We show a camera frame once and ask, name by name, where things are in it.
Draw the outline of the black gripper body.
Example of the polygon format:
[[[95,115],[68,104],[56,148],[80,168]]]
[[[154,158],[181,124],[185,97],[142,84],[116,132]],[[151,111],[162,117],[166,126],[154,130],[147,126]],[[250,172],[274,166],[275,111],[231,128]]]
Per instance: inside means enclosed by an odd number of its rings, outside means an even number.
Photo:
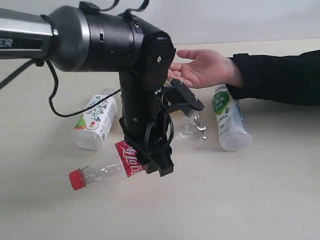
[[[168,68],[121,71],[122,118],[124,139],[148,160],[169,160],[173,121],[163,100]]]

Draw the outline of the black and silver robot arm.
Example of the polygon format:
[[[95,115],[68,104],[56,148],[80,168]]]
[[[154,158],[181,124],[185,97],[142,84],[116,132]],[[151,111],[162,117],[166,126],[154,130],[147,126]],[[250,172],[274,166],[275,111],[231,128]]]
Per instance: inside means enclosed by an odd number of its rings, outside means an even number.
[[[0,11],[1,59],[26,59],[1,87],[31,65],[47,64],[53,76],[56,70],[117,72],[119,123],[148,174],[157,171],[165,176],[174,170],[171,113],[181,110],[190,116],[204,109],[181,80],[165,83],[175,55],[170,36],[135,16],[132,8],[110,15],[107,9],[82,1],[78,7],[64,5],[49,15]]]

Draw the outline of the forearm in black sleeve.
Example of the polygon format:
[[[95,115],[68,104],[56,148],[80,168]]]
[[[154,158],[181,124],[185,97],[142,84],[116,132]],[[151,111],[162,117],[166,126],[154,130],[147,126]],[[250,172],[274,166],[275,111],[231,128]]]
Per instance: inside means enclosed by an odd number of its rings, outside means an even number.
[[[320,52],[272,56],[234,54],[230,60],[239,69],[241,87],[227,84],[235,100],[260,99],[278,103],[319,106]]]

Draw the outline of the person's bare hand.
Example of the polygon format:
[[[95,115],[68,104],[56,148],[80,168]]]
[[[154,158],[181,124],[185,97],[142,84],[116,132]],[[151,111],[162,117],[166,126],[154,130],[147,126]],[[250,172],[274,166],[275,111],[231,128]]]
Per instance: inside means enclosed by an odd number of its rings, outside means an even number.
[[[189,88],[202,89],[217,85],[244,86],[239,68],[228,57],[210,49],[181,49],[176,52],[188,63],[172,63],[168,70],[168,80],[177,79]]]

